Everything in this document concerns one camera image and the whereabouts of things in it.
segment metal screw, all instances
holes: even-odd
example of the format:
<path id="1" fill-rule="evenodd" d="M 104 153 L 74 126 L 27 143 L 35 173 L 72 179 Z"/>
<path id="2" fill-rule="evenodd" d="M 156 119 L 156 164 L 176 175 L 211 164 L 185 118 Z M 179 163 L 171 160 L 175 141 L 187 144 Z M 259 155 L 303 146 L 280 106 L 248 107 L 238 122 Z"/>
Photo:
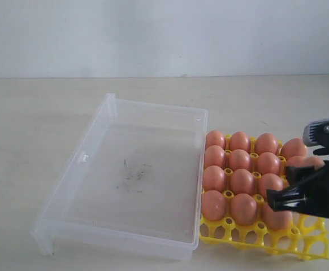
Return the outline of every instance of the metal screw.
<path id="1" fill-rule="evenodd" d="M 327 125 L 327 126 L 324 126 L 324 132 L 325 132 L 326 134 L 328 134 L 328 133 L 329 133 L 329 125 Z"/>

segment egg tray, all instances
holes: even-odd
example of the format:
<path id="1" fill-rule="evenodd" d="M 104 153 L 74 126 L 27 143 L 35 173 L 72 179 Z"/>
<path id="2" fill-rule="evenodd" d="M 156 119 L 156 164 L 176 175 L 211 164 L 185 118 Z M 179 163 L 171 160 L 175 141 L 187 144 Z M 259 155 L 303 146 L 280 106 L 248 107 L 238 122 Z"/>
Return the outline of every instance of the egg tray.
<path id="1" fill-rule="evenodd" d="M 226 155 L 230 155 L 231 151 L 228 149 L 231 135 L 226 135 Z M 258 158 L 254 153 L 256 138 L 252 137 L 251 140 L 251 158 L 253 165 Z M 279 152 L 282 143 L 279 141 Z M 284 182 L 284 187 L 288 186 L 285 175 L 285 158 L 278 156 L 281 161 L 280 177 Z M 261 174 L 255 171 L 253 166 L 253 176 L 256 181 L 261 177 Z M 231 178 L 233 171 L 226 168 L 225 174 L 227 179 Z M 229 190 L 229 182 L 227 181 L 227 190 L 223 192 L 223 196 L 227 201 L 226 215 L 219 221 L 209 221 L 204 216 L 201 216 L 200 221 L 200 240 L 208 244 L 229 243 L 234 247 L 246 250 L 250 248 L 262 248 L 267 253 L 272 255 L 281 255 L 291 253 L 297 255 L 299 259 L 315 260 L 315 259 L 329 259 L 329 239 L 327 237 L 327 229 L 325 227 L 325 219 L 321 217 L 310 217 L 303 214 L 293 215 L 291 226 L 286 230 L 271 230 L 268 229 L 266 224 L 261 220 L 261 207 L 266 203 L 264 198 L 259 195 L 253 195 L 257 205 L 258 213 L 257 219 L 254 224 L 249 226 L 241 226 L 235 223 L 231 217 L 230 208 L 231 199 L 234 194 Z M 309 218 L 315 220 L 310 226 L 306 225 Z"/>

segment yellow egg tray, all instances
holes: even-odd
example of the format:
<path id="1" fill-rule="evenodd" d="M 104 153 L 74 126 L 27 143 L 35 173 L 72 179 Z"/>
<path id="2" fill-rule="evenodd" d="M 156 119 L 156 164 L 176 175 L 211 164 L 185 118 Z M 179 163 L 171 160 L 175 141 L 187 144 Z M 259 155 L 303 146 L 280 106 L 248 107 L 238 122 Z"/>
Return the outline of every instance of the yellow egg tray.
<path id="1" fill-rule="evenodd" d="M 226 135 L 227 148 L 231 135 Z M 250 138 L 251 157 L 255 161 L 258 157 L 253 153 L 256 138 Z M 288 186 L 285 173 L 285 158 L 279 156 L 282 163 L 280 176 L 284 182 L 284 186 Z M 225 174 L 227 179 L 231 178 L 232 170 L 226 168 Z M 255 180 L 259 180 L 260 173 L 253 171 Z M 281 255 L 285 253 L 292 253 L 297 255 L 299 259 L 315 260 L 315 259 L 329 259 L 329 239 L 327 237 L 327 229 L 325 227 L 325 219 L 321 217 L 311 217 L 302 214 L 293 214 L 292 225 L 286 230 L 270 230 L 266 224 L 261 220 L 261 207 L 266 202 L 264 198 L 259 195 L 253 195 L 253 198 L 258 204 L 257 220 L 253 225 L 241 226 L 235 223 L 231 217 L 230 208 L 231 199 L 234 194 L 230 190 L 223 192 L 227 201 L 226 216 L 219 221 L 209 221 L 201 216 L 200 221 L 200 240 L 208 244 L 229 243 L 234 247 L 246 250 L 250 248 L 262 248 L 267 253 L 272 255 Z"/>

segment egg tray cup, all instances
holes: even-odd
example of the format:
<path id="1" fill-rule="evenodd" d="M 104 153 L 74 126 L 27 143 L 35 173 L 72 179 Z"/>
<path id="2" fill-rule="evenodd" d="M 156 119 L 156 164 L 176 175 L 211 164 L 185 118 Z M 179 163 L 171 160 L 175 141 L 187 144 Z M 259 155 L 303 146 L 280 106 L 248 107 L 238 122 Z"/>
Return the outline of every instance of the egg tray cup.
<path id="1" fill-rule="evenodd" d="M 226 146 L 228 148 L 231 135 L 226 135 Z M 258 155 L 254 153 L 256 138 L 252 137 L 251 140 L 251 158 L 252 164 L 255 165 Z M 279 141 L 279 152 L 282 147 L 282 143 Z M 230 155 L 231 151 L 226 149 L 226 155 Z M 288 186 L 285 174 L 285 158 L 279 156 L 282 164 L 280 170 L 280 177 L 284 182 L 284 186 Z M 256 167 L 253 166 L 253 176 L 256 181 L 261 177 L 261 174 L 256 172 Z M 233 171 L 230 168 L 226 168 L 225 174 L 231 178 Z M 261 207 L 266 203 L 264 198 L 255 194 L 252 197 L 255 199 L 258 212 L 255 223 L 249 226 L 241 226 L 235 223 L 231 217 L 230 208 L 231 200 L 235 196 L 234 193 L 229 190 L 227 182 L 227 190 L 222 194 L 226 198 L 227 208 L 226 215 L 219 221 L 210 221 L 201 215 L 200 221 L 200 240 L 208 244 L 220 244 L 229 243 L 234 247 L 246 250 L 250 248 L 262 248 L 267 253 L 272 255 L 281 255 L 285 253 L 291 253 L 297 255 L 302 260 L 316 260 L 316 259 L 329 259 L 329 239 L 327 237 L 327 229 L 325 227 L 325 219 L 321 217 L 312 217 L 316 219 L 310 226 L 306 226 L 308 215 L 298 214 L 296 220 L 293 216 L 293 221 L 288 229 L 285 230 L 271 230 L 268 229 L 266 224 L 261 220 Z M 289 240 L 288 246 L 284 247 L 284 239 Z M 322 246 L 321 251 L 313 251 L 312 247 L 318 247 L 317 244 Z"/>

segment robotic arm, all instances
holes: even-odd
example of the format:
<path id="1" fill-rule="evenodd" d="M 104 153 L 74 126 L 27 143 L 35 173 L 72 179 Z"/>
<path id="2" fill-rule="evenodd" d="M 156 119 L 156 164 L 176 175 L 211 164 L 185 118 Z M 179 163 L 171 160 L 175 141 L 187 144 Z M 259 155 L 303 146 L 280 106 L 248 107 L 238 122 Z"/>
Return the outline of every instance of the robotic arm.
<path id="1" fill-rule="evenodd" d="M 329 155 L 329 119 L 305 127 L 303 140 L 307 146 L 322 146 L 314 155 Z M 324 162 L 325 166 L 318 170 L 287 167 L 289 186 L 281 191 L 267 190 L 272 210 L 329 218 L 329 160 Z"/>

